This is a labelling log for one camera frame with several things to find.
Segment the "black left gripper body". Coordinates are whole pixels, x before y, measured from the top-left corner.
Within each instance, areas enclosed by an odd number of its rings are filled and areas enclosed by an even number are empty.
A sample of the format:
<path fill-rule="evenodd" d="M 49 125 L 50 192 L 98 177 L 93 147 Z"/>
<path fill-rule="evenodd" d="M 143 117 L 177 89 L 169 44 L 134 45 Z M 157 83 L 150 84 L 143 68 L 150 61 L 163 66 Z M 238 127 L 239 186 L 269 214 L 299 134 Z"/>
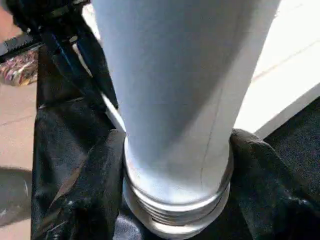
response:
<path fill-rule="evenodd" d="M 4 9 L 24 32 L 36 32 L 47 21 L 79 12 L 90 0 L 5 0 Z"/>

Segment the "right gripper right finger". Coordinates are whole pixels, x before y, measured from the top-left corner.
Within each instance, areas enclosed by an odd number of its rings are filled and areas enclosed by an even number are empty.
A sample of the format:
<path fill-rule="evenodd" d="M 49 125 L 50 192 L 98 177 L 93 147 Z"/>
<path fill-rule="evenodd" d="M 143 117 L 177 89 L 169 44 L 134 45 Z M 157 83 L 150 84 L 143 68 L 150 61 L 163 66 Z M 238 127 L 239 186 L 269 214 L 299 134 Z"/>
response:
<path fill-rule="evenodd" d="M 254 240 L 318 240 L 320 205 L 265 141 L 234 128 L 231 188 Z"/>

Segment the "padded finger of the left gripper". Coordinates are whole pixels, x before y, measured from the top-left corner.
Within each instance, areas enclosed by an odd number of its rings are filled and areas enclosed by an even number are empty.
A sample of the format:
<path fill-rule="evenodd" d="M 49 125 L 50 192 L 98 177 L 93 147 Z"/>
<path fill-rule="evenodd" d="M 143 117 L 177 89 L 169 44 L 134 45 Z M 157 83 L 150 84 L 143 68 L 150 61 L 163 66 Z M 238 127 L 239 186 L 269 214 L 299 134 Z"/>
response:
<path fill-rule="evenodd" d="M 114 85 L 101 44 L 85 22 L 77 24 L 76 31 L 77 48 L 98 89 L 110 100 L 115 108 L 118 108 Z"/>

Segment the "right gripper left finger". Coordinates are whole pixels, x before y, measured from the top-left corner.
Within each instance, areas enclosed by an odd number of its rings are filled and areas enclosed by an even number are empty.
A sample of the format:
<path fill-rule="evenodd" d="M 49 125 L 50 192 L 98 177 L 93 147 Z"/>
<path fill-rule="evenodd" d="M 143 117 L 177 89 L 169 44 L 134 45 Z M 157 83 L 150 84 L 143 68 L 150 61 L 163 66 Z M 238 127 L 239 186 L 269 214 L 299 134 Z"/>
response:
<path fill-rule="evenodd" d="M 112 129 L 62 184 L 33 240 L 111 240 L 123 193 L 125 133 Z"/>

